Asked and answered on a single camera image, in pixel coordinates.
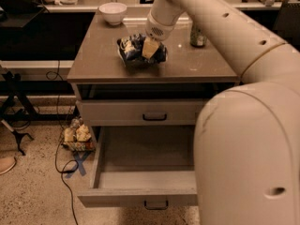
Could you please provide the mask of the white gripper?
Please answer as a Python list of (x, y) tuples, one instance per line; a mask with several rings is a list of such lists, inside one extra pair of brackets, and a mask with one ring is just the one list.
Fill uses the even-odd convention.
[(158, 41), (167, 39), (173, 29), (174, 23), (172, 20), (150, 11), (145, 25), (145, 32), (148, 37), (145, 38), (143, 43), (142, 57), (150, 59), (159, 48)]

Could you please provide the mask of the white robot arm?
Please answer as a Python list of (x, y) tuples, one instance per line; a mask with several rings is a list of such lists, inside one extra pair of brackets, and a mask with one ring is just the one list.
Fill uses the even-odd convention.
[(241, 85), (211, 98), (194, 132), (201, 225), (300, 225), (300, 53), (224, 0), (155, 0), (147, 34), (187, 13)]

